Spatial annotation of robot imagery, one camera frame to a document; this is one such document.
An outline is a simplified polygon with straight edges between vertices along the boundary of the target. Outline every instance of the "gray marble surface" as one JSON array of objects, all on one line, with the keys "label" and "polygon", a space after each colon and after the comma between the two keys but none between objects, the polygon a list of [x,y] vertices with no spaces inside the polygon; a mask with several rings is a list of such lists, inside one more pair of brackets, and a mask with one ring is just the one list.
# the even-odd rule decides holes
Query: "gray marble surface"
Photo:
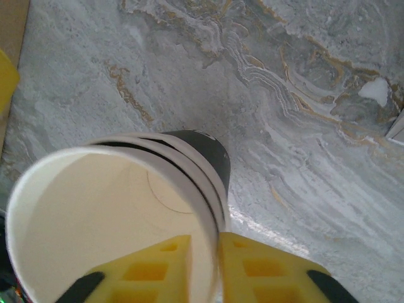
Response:
[{"label": "gray marble surface", "polygon": [[[2,162],[110,133],[200,129],[232,162],[242,235],[404,302],[401,0],[32,0]],[[361,98],[389,83],[387,104]]]}]

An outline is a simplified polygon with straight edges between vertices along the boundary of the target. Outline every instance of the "yellow object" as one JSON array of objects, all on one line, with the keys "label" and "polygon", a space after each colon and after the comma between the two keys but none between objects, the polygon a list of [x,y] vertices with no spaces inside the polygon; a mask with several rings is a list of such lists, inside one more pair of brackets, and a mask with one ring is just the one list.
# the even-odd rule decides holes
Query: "yellow object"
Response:
[{"label": "yellow object", "polygon": [[187,303],[191,236],[179,235],[93,268],[104,280],[86,303]]},{"label": "yellow object", "polygon": [[329,303],[308,270],[322,266],[263,243],[222,232],[219,260],[224,303]]},{"label": "yellow object", "polygon": [[11,96],[20,80],[17,69],[0,49],[0,115],[10,102]]}]

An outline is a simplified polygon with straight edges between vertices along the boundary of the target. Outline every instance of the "marble veining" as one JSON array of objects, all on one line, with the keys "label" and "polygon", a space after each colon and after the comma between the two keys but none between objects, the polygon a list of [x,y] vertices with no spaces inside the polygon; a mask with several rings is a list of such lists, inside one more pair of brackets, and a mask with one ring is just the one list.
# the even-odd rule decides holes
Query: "marble veining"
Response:
[{"label": "marble veining", "polygon": [[[316,261],[360,302],[404,291],[400,0],[32,0],[0,180],[128,131],[200,129],[232,162],[242,235]],[[383,77],[381,105],[358,95]]]}]

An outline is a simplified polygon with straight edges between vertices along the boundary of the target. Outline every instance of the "marble floor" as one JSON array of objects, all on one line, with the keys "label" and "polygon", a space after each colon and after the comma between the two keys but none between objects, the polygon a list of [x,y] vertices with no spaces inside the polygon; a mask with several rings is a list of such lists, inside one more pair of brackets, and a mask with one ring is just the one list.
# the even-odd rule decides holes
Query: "marble floor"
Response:
[{"label": "marble floor", "polygon": [[[31,0],[0,165],[110,133],[200,129],[232,162],[233,230],[404,302],[401,0]],[[360,97],[368,82],[384,100]]]}]

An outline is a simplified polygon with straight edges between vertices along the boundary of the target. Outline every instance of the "white paper cup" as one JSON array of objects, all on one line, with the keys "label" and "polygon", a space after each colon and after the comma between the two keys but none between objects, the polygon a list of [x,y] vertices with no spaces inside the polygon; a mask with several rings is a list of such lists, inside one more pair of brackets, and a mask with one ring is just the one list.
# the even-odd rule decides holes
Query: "white paper cup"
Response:
[{"label": "white paper cup", "polygon": [[193,237],[190,302],[212,300],[226,222],[206,200],[222,202],[189,159],[160,152],[165,156],[124,146],[70,148],[23,174],[9,201],[7,240],[34,302],[55,302],[90,268],[180,234]]}]

